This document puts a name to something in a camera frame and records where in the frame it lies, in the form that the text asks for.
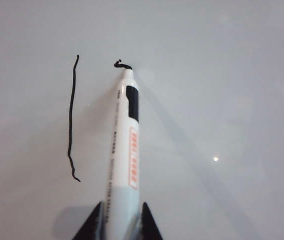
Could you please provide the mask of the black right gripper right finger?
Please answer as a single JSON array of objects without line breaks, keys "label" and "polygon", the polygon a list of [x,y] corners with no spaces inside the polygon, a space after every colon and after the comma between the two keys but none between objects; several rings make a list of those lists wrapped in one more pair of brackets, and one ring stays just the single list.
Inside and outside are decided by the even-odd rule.
[{"label": "black right gripper right finger", "polygon": [[142,204],[141,214],[141,239],[142,240],[163,240],[163,237],[156,225],[150,208],[147,203]]}]

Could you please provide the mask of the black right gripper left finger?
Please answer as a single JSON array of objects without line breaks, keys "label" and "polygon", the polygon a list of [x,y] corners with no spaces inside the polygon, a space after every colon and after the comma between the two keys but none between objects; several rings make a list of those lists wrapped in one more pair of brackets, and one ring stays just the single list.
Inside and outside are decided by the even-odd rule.
[{"label": "black right gripper left finger", "polygon": [[73,240],[101,240],[104,202],[100,201],[77,231]]}]

